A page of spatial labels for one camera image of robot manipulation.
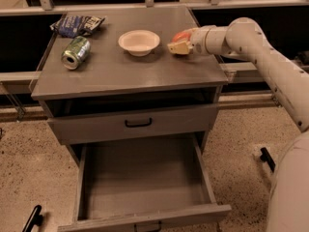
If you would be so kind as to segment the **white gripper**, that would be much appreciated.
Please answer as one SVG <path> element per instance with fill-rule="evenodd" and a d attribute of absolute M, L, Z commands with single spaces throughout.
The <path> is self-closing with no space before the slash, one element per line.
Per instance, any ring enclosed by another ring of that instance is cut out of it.
<path fill-rule="evenodd" d="M 188 41 L 178 41 L 167 44 L 167 47 L 172 54 L 187 55 L 193 48 L 195 54 L 210 55 L 207 50 L 206 39 L 213 28 L 214 25 L 185 29 L 184 32 L 192 33 L 190 43 Z"/>

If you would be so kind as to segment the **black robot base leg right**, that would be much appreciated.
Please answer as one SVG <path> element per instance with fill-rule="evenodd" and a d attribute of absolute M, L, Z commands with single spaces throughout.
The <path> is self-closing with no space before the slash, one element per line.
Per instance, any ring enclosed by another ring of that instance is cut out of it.
<path fill-rule="evenodd" d="M 266 147 L 261 149 L 260 160 L 262 162 L 266 162 L 270 168 L 270 171 L 274 172 L 276 164 Z"/>

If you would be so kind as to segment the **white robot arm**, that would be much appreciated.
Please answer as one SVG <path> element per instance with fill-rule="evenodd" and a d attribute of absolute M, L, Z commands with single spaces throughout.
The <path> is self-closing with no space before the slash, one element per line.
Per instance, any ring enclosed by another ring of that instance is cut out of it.
<path fill-rule="evenodd" d="M 248 17 L 185 29 L 167 47 L 172 54 L 221 55 L 256 67 L 301 131 L 275 166 L 266 232 L 309 232 L 309 74 L 277 51 Z"/>

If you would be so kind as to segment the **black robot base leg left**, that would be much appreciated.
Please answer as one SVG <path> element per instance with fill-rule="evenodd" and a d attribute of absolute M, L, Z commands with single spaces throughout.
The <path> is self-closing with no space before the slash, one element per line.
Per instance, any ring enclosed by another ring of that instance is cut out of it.
<path fill-rule="evenodd" d="M 22 232 L 32 232 L 34 226 L 41 226 L 43 222 L 43 215 L 41 214 L 42 206 L 37 205 L 34 207 L 31 215 L 25 223 Z"/>

